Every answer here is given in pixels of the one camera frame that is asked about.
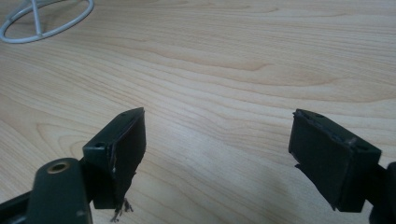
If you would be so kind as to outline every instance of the light wood surface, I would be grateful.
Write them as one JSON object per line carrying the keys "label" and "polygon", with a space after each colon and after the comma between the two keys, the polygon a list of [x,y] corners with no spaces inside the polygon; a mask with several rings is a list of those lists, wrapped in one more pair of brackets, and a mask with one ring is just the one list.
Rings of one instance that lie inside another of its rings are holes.
{"label": "light wood surface", "polygon": [[[18,4],[2,0],[0,17]],[[77,15],[43,8],[46,29]],[[32,31],[32,16],[9,29]],[[97,0],[83,22],[0,43],[0,201],[122,111],[148,147],[120,223],[368,223],[333,212],[288,153],[292,112],[322,113],[396,161],[394,0]],[[95,223],[113,211],[92,210]]]}

